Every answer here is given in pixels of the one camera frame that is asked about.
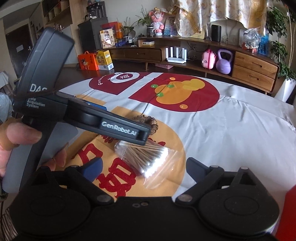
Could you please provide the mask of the person's left hand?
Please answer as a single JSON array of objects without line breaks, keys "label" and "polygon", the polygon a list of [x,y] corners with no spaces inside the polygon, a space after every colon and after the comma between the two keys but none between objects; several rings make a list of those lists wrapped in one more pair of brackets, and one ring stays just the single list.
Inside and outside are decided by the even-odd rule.
[{"label": "person's left hand", "polygon": [[[1,178],[5,176],[11,152],[20,145],[32,145],[41,140],[42,133],[30,126],[21,123],[16,118],[8,118],[1,124]],[[65,145],[44,165],[54,171],[56,167],[64,167],[67,158],[67,148]]]}]

